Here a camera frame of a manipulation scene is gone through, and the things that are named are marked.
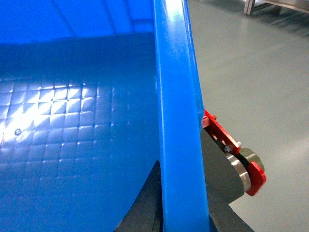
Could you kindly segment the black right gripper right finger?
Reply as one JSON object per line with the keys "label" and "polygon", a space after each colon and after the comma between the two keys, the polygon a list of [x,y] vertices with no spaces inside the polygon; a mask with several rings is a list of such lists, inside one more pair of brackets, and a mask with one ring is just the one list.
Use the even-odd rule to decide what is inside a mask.
{"label": "black right gripper right finger", "polygon": [[254,232],[229,206],[225,198],[208,193],[211,232]]}

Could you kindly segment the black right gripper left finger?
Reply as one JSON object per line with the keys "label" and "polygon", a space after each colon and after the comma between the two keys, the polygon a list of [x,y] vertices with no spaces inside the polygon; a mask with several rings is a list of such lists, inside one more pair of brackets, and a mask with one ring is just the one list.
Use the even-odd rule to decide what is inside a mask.
{"label": "black right gripper left finger", "polygon": [[161,169],[156,161],[129,211],[115,232],[161,231]]}

